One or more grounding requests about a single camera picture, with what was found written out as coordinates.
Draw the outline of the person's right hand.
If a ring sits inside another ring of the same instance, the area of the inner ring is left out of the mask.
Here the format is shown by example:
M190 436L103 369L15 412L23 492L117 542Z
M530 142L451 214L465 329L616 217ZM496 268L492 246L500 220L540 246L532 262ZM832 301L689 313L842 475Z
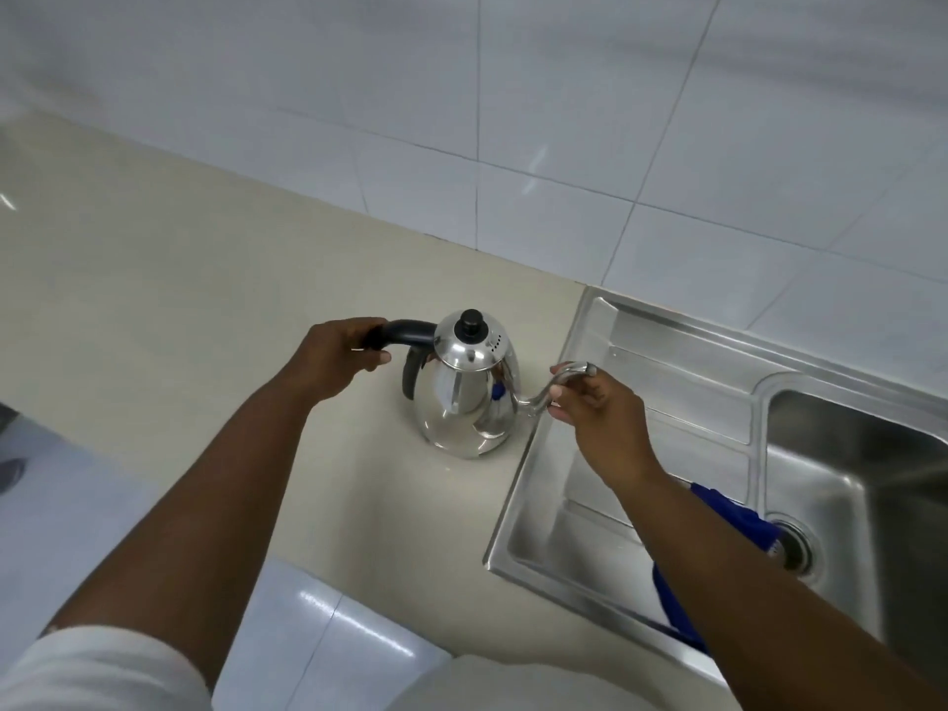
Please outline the person's right hand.
M587 420L572 426L575 440L587 464L619 499L662 472L648 435L644 402L633 390L603 370L556 385L585 394Z

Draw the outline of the person's left hand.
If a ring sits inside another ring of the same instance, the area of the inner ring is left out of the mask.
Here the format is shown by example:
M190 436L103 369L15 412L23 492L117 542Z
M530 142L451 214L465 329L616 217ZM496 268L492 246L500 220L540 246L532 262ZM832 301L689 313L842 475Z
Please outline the person's left hand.
M351 351L377 350L365 340L385 323L380 317L353 317L316 324L275 378L309 408L331 399L360 374L351 372Z

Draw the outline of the stainless steel gooseneck kettle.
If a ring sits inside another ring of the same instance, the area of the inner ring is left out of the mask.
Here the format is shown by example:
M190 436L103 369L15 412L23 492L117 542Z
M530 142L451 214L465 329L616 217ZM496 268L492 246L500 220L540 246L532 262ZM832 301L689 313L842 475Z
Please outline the stainless steel gooseneck kettle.
M423 436L462 459L491 452L522 419L541 415L553 402L553 386L598 371L591 362L571 362L539 393L523 394L509 335L497 319L477 309L456 311L438 323L391 320L363 339L365 348L376 351L391 345L408 348L401 389Z

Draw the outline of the person's left forearm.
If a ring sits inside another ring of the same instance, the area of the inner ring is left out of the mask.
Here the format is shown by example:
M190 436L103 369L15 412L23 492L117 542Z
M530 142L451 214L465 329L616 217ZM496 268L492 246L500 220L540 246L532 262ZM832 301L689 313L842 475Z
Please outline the person's left forearm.
M315 393L273 378L90 573L43 630L159 640L218 682L263 569Z

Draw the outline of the person's right forearm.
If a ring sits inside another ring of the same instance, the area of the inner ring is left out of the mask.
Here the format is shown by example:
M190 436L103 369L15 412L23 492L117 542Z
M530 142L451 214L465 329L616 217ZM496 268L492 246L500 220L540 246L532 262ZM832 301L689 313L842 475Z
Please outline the person's right forearm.
M660 466L602 474L743 711L948 711L929 682Z

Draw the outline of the blue cloth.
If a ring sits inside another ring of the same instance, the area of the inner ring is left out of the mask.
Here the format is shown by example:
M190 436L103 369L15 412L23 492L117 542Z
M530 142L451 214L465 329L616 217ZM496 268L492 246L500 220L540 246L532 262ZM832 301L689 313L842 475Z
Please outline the blue cloth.
M775 524L760 517L752 509L730 501L718 490L696 483L689 484L688 489L692 495L704 502L706 506L734 527L742 537L748 539L757 549L770 553L776 548L779 529ZM692 621L685 613L656 563L653 563L651 575L660 604L674 634L685 644L707 654L708 649L705 641L697 633Z

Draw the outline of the sink drain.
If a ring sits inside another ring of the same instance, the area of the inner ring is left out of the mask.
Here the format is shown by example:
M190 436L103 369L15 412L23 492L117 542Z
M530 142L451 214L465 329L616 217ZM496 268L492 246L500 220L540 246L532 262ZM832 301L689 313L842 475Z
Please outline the sink drain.
M794 577L812 583L821 573L815 537L792 517L771 514L765 520L776 529L776 539L767 550L768 558Z

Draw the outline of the stainless steel sink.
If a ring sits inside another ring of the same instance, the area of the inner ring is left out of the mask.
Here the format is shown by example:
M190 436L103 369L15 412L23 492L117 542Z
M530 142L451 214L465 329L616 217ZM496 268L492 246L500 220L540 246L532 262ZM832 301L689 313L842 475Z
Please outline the stainless steel sink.
M804 525L821 573L798 580L948 694L948 400L593 287L561 357L644 400L671 475ZM484 565L725 685L670 628L632 523L548 415Z

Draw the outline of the person's white shirt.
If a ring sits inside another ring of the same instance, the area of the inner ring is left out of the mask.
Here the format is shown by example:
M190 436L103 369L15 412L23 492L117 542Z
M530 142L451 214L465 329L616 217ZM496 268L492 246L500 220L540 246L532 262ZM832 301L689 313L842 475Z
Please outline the person's white shirt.
M35 641L0 679L0 711L215 711L181 652L103 626ZM466 655L423 675L384 711L659 711L589 674Z

